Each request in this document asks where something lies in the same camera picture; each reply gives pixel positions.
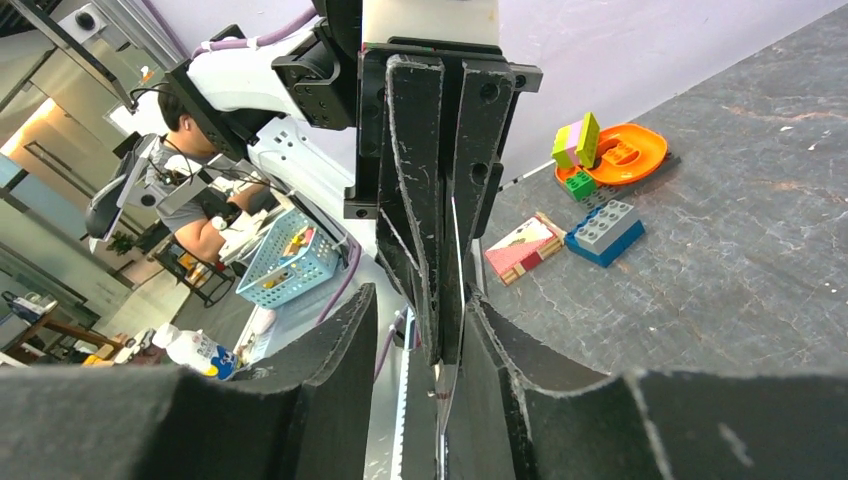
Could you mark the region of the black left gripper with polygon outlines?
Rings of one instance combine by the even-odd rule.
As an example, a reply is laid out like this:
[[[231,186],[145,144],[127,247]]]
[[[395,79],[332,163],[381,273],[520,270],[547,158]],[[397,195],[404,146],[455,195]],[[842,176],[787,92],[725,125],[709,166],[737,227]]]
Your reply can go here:
[[[542,72],[505,58],[495,1],[318,1],[314,12],[290,50],[275,44],[272,68],[311,126],[356,129],[344,213],[378,220],[378,258],[436,365],[450,196],[464,262],[489,222],[518,98]]]

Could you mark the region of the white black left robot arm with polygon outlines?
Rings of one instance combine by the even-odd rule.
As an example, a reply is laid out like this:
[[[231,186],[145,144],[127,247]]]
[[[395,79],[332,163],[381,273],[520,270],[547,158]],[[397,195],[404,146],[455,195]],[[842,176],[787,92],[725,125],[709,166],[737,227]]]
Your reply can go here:
[[[168,75],[207,138],[354,235],[410,302],[430,364],[455,364],[464,262],[498,191],[524,92],[495,1],[318,1],[268,37],[234,30]]]

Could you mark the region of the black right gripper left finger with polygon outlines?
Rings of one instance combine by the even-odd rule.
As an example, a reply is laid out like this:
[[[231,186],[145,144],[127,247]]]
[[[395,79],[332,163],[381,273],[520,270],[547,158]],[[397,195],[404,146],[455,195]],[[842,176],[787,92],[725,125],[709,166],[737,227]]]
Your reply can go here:
[[[359,479],[376,357],[375,287],[262,360],[211,380],[182,367],[5,368],[5,479]]]

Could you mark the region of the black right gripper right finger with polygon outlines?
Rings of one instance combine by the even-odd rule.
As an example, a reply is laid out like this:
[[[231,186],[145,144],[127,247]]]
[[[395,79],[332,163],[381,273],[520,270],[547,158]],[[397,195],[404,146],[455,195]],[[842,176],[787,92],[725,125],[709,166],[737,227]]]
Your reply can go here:
[[[481,295],[465,316],[473,479],[843,479],[847,376],[632,370],[604,376],[515,335]]]

